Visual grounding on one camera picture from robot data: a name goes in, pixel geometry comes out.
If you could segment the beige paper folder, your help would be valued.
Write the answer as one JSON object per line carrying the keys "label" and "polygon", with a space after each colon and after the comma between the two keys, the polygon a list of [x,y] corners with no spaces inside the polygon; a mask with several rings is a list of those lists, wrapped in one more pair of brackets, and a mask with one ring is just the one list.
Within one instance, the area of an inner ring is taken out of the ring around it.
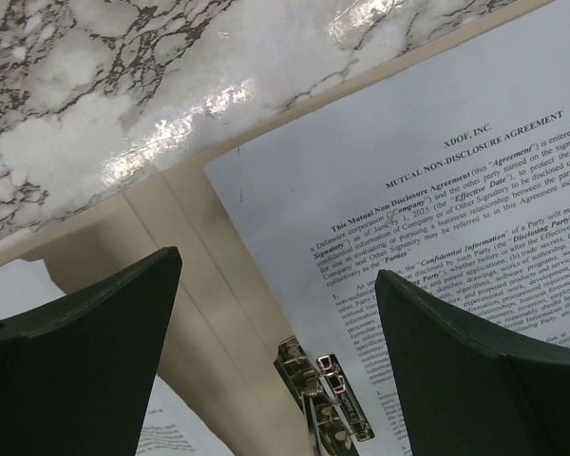
{"label": "beige paper folder", "polygon": [[306,455],[295,332],[206,166],[559,1],[0,1],[0,263],[65,290],[174,245],[161,375],[236,455]]}

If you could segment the chrome folder clip mechanism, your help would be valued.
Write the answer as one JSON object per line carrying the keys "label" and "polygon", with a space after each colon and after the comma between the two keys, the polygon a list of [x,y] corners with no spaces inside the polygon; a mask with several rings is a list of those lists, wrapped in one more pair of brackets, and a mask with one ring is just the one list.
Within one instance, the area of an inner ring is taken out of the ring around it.
{"label": "chrome folder clip mechanism", "polygon": [[310,358],[292,336],[277,348],[274,366],[304,414],[313,455],[358,456],[375,437],[338,358]]}

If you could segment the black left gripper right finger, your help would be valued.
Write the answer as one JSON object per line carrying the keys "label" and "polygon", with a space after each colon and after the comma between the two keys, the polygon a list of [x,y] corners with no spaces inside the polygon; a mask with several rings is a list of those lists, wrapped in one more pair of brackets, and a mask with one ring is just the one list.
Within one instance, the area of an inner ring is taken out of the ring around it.
{"label": "black left gripper right finger", "polygon": [[382,270],[381,324],[415,455],[570,455],[570,349]]}

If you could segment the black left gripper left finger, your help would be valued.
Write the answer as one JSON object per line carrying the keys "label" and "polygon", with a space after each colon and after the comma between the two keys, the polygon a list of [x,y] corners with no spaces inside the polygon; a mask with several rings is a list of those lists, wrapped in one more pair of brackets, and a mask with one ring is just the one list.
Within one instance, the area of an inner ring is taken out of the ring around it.
{"label": "black left gripper left finger", "polygon": [[165,247],[0,320],[0,455],[132,455],[181,275]]}

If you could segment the printed white paper sheet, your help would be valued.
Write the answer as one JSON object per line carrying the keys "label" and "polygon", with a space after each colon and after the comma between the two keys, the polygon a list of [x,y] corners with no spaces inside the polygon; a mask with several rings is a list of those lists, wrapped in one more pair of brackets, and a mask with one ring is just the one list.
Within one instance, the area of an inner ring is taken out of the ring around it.
{"label": "printed white paper sheet", "polygon": [[[65,293],[42,260],[15,259],[0,267],[0,320],[38,308]],[[138,455],[225,456],[232,450],[157,376],[154,380]]]}

